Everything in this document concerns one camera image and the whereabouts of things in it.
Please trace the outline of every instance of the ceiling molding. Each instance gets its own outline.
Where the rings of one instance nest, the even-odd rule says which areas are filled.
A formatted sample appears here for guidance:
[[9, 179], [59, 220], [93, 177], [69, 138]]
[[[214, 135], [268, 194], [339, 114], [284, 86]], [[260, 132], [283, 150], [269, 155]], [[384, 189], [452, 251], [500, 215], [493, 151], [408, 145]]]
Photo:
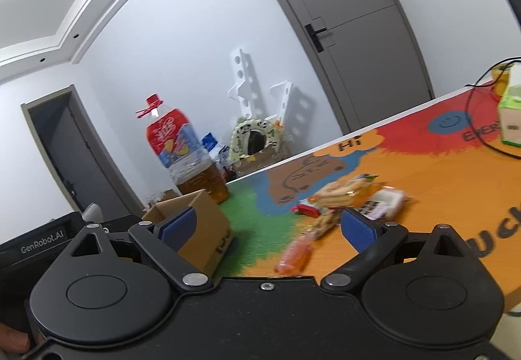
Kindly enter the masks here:
[[0, 81], [57, 63], [79, 62], [126, 2], [75, 0], [54, 35], [0, 49]]

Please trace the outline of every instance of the cardboard box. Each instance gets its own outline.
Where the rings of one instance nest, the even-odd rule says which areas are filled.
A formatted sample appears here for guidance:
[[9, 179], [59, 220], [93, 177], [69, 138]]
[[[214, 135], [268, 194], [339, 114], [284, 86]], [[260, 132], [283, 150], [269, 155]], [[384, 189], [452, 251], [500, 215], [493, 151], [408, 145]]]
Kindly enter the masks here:
[[179, 197], [179, 195], [177, 195], [177, 193], [173, 189], [167, 189], [162, 193], [161, 199], [159, 201], [148, 201], [148, 206], [143, 209], [143, 214], [147, 213], [147, 211], [151, 209], [153, 206], [155, 206], [158, 202], [171, 200], [177, 197]]
[[275, 163], [290, 157], [291, 154], [289, 149], [285, 142], [282, 141], [279, 151], [275, 151], [271, 145], [268, 145], [258, 153], [249, 155], [248, 157], [236, 161], [233, 164], [233, 169], [237, 173], [237, 177], [242, 178], [243, 176], [247, 176], [250, 173], [261, 170], [267, 166], [274, 165]]
[[212, 276], [233, 239], [233, 232], [228, 218], [205, 189], [158, 202], [144, 214], [143, 220], [159, 223], [187, 207], [195, 209], [197, 226], [178, 254], [206, 275]]

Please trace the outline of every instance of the red paint splash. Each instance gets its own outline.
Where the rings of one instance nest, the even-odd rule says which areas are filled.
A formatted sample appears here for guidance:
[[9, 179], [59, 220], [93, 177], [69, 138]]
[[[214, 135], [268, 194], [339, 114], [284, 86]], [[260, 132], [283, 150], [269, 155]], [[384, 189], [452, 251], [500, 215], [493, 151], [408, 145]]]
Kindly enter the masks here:
[[[385, 137], [380, 147], [392, 152], [442, 154], [481, 145], [469, 126], [444, 135], [429, 131], [429, 124], [440, 115], [451, 111], [463, 112], [469, 94], [467, 91], [379, 127], [378, 133]], [[474, 91], [469, 113], [474, 128], [485, 141], [494, 140], [499, 134], [497, 109], [498, 102], [492, 97], [489, 88], [477, 88]]]

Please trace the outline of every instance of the panda decoration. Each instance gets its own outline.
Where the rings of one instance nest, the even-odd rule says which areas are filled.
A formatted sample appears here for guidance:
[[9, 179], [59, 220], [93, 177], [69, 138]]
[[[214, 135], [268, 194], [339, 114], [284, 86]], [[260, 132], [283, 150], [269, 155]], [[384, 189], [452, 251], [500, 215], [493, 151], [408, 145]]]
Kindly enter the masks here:
[[280, 131], [272, 122], [259, 119], [241, 121], [233, 130], [230, 145], [230, 160], [258, 153], [271, 145], [279, 151]]

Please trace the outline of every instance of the black device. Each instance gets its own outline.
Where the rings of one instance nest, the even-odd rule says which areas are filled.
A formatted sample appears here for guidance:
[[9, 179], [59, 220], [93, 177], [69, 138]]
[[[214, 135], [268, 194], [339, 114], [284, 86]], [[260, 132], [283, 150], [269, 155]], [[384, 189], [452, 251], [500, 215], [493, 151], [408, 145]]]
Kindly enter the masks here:
[[74, 212], [0, 245], [1, 323], [32, 335], [25, 307], [31, 290], [85, 225]]
[[46, 341], [27, 359], [508, 358], [489, 343], [503, 295], [454, 229], [372, 225], [376, 242], [319, 285], [310, 277], [213, 285], [150, 222], [117, 234], [91, 224], [31, 293]]

